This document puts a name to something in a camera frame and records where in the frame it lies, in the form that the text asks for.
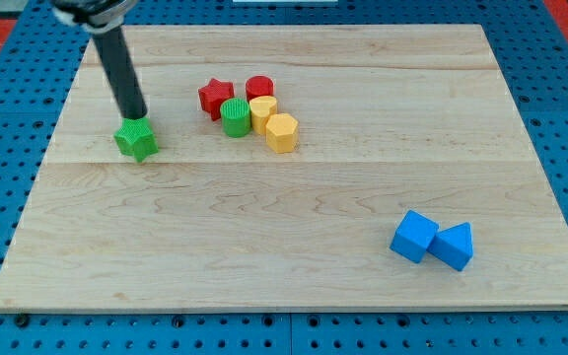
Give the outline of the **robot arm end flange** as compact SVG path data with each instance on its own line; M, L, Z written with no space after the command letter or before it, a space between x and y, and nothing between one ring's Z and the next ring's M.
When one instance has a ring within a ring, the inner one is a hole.
M50 4L62 24L98 35L121 26L138 0L50 0Z

